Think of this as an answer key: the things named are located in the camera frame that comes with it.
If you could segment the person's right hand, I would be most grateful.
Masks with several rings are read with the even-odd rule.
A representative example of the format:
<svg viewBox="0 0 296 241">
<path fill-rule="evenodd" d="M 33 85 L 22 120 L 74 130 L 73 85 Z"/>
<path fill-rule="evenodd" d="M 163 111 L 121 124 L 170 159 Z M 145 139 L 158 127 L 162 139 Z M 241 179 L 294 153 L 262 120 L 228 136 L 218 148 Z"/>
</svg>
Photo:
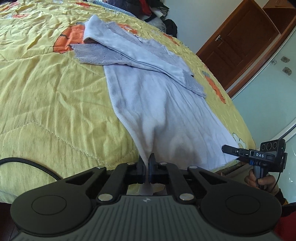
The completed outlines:
<svg viewBox="0 0 296 241">
<path fill-rule="evenodd" d="M 264 178 L 257 179 L 255 177 L 253 169 L 251 169 L 248 175 L 244 178 L 244 181 L 247 185 L 257 189 L 259 189 L 260 186 L 263 186 L 270 193 L 278 192 L 276 179 L 272 175 L 267 175 Z"/>
</svg>

